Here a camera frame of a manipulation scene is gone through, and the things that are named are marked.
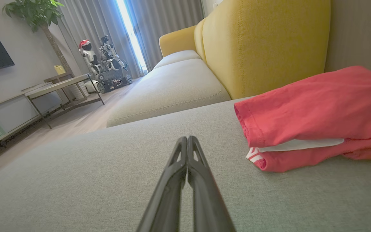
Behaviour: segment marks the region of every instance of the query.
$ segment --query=yellow watering can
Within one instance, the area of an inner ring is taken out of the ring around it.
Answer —
[[[62,67],[62,65],[55,65],[54,68],[58,75],[65,73],[65,69]]]

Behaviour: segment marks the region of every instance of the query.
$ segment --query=robot wheel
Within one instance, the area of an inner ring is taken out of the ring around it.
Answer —
[[[106,93],[105,86],[101,82],[97,83],[97,89],[100,93]]]
[[[131,84],[133,82],[133,78],[128,73],[125,75],[124,79],[122,79],[124,84]]]
[[[105,77],[104,77],[103,74],[100,74],[100,75],[97,76],[97,79],[98,79],[97,81],[104,81]]]

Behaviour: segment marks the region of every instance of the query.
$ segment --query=curtain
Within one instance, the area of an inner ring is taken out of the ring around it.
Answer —
[[[125,0],[148,71],[162,59],[159,38],[203,19],[201,0]]]
[[[64,25],[61,29],[65,29],[70,35],[66,38],[71,39],[71,43],[79,46],[79,42],[88,39],[98,56],[100,38],[109,35],[109,43],[115,46],[120,59],[127,61],[131,76],[138,78],[144,75],[134,55],[116,0],[60,0],[60,2],[65,5],[60,7],[64,15],[62,18]]]

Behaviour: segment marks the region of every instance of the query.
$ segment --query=sofa seat cushion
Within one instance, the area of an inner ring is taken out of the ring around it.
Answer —
[[[135,231],[181,136],[195,135],[239,232],[371,231],[371,160],[265,173],[226,101],[58,140],[0,170],[0,231]],[[180,231],[193,231],[193,189]]]
[[[176,53],[169,54],[168,56],[162,58],[162,60],[160,60],[160,62],[156,64],[154,69],[171,64],[171,63],[176,63],[176,62],[180,62],[180,61],[188,60],[188,59],[201,59],[201,57],[194,50],[185,50],[185,51],[176,52]]]
[[[162,66],[147,74],[116,105],[107,127],[230,100],[200,59]]]

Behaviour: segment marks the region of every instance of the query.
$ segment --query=white robot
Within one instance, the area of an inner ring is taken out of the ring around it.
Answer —
[[[131,84],[132,78],[129,73],[125,76],[122,69],[128,71],[128,65],[124,64],[116,54],[114,46],[107,44],[108,36],[101,38],[100,58],[92,50],[91,41],[84,40],[79,43],[79,51],[82,49],[82,57],[98,81],[97,88],[101,93],[113,90],[123,84]]]
[[[82,51],[82,57],[85,60],[85,63],[89,67],[91,73],[93,75],[98,75],[100,73],[103,73],[103,67],[101,66],[100,62],[98,62],[97,55],[95,55],[95,52],[92,49],[91,41],[84,40],[79,43],[79,51]]]
[[[128,71],[127,65],[124,64],[120,59],[119,56],[116,54],[114,46],[112,44],[108,44],[108,36],[105,35],[101,38],[101,60],[106,65],[108,70],[119,70],[123,68]]]

